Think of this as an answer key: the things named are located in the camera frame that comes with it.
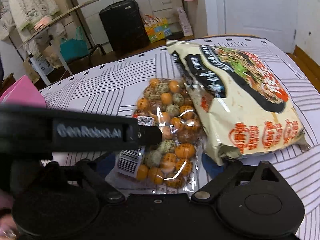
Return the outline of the left hand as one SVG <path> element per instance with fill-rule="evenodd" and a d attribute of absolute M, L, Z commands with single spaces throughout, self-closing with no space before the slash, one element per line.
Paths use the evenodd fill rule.
<path fill-rule="evenodd" d="M 1 190 L 1 239 L 17 239 L 18 230 L 12 217 L 14 199 Z"/>

